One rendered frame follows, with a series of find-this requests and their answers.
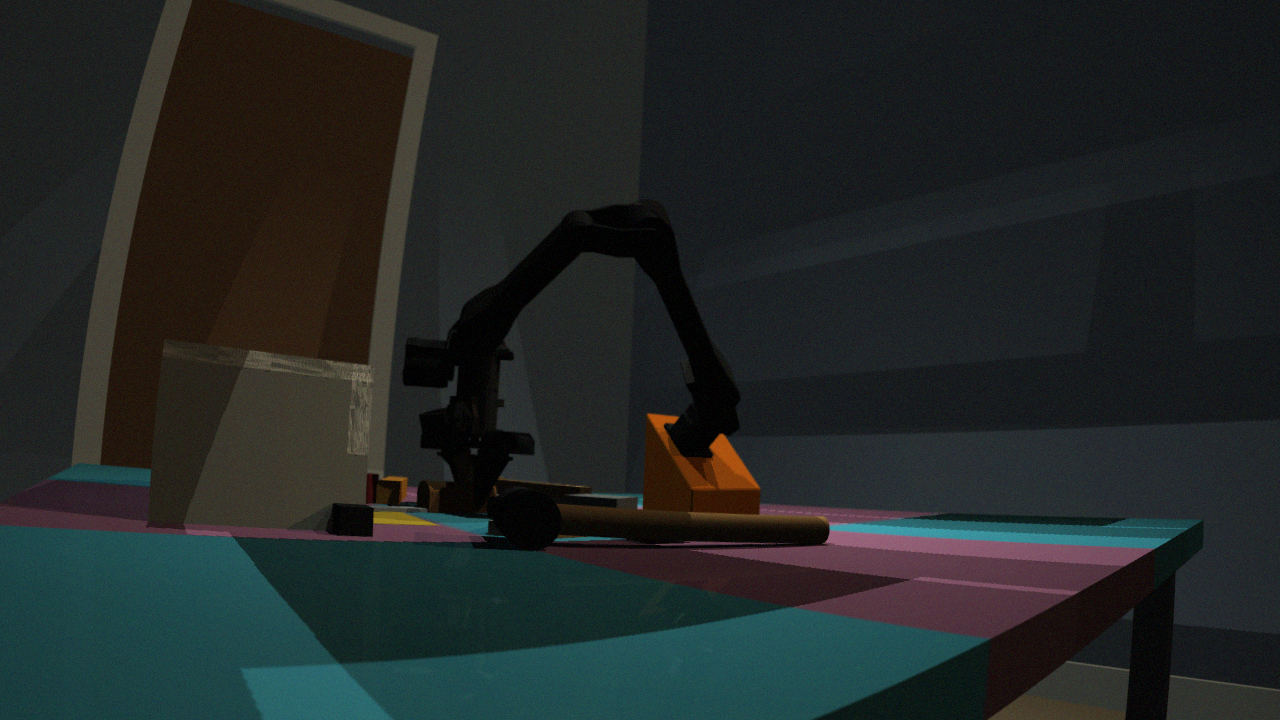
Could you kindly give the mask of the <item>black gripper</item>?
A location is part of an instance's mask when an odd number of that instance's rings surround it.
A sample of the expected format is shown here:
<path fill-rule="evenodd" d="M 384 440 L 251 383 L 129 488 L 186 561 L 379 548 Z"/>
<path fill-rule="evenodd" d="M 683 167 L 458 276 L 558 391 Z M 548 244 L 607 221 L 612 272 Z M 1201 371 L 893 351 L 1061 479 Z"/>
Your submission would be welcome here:
<path fill-rule="evenodd" d="M 474 483 L 475 506 L 484 507 L 503 469 L 513 461 L 509 454 L 534 455 L 535 441 L 530 433 L 497 430 L 498 407 L 504 407 L 504 398 L 498 398 L 497 389 L 457 388 L 451 398 L 454 404 L 472 404 L 474 398 L 480 419 L 479 434 L 468 434 L 467 427 L 444 438 L 421 436 L 421 448 L 442 450 L 436 454 L 448 462 L 454 482 Z M 471 448 L 479 448 L 477 454 L 471 454 Z"/>

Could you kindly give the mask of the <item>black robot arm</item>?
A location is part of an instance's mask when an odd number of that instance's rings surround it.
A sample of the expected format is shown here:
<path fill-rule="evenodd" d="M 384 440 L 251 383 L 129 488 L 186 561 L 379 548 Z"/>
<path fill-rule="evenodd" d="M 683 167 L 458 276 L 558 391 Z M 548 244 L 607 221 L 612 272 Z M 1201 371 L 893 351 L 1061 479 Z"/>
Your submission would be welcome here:
<path fill-rule="evenodd" d="M 652 199 L 570 211 L 499 284 L 462 307 L 447 342 L 410 337 L 404 345 L 404 386 L 448 387 L 458 368 L 457 388 L 497 389 L 500 360 L 515 360 L 506 334 L 524 307 L 581 252 L 634 258 L 660 292 L 689 360 L 681 361 L 694 404 L 666 423 L 685 457 L 712 457 L 717 436 L 739 430 L 739 388 L 730 364 L 713 345 L 680 266 L 675 231 L 666 208 Z M 453 398 L 451 398 L 452 401 Z M 419 414 L 422 438 L 461 430 L 479 434 L 477 404 L 451 402 Z"/>

